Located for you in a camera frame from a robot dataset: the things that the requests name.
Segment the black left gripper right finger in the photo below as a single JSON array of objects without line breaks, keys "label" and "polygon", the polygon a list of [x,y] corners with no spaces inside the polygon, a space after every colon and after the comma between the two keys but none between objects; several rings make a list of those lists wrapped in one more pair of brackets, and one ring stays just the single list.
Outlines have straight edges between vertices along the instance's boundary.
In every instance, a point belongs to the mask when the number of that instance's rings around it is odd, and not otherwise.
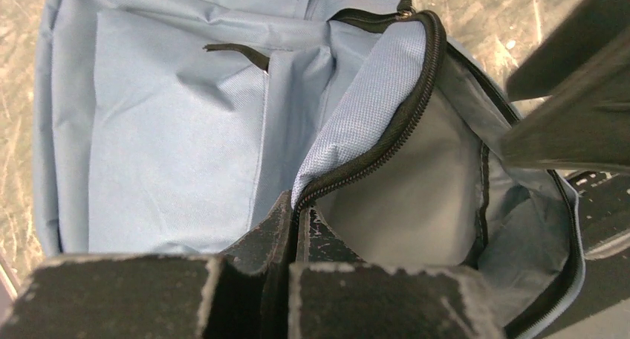
[{"label": "black left gripper right finger", "polygon": [[289,338],[504,337],[477,271],[364,262],[315,206],[300,213],[289,274]]}]

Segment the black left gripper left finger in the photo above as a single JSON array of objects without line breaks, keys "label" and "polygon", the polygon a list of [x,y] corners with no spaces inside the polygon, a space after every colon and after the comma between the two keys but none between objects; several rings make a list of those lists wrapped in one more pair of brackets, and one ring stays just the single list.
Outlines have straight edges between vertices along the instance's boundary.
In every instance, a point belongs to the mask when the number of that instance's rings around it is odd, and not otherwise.
[{"label": "black left gripper left finger", "polygon": [[290,193],[217,254],[44,261],[1,320],[3,338],[285,338]]}]

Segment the blue student backpack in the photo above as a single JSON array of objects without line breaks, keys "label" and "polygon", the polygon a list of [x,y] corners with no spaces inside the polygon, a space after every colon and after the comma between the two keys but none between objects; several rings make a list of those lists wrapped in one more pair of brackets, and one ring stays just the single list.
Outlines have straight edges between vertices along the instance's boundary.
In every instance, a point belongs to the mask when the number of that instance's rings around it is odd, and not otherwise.
[{"label": "blue student backpack", "polygon": [[284,197],[369,262],[472,265],[512,338],[584,281],[576,192],[504,165],[518,112],[405,0],[46,0],[34,103],[47,255],[216,253]]}]

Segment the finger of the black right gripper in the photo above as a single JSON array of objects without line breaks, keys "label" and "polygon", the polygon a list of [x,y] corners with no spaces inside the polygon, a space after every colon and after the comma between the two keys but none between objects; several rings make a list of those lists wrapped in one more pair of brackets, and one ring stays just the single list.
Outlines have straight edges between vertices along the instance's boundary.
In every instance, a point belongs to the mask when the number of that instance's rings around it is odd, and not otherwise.
[{"label": "finger of the black right gripper", "polygon": [[525,169],[629,171],[629,37],[618,36],[501,140]]},{"label": "finger of the black right gripper", "polygon": [[624,30],[629,0],[582,0],[506,82],[512,101],[546,97]]}]

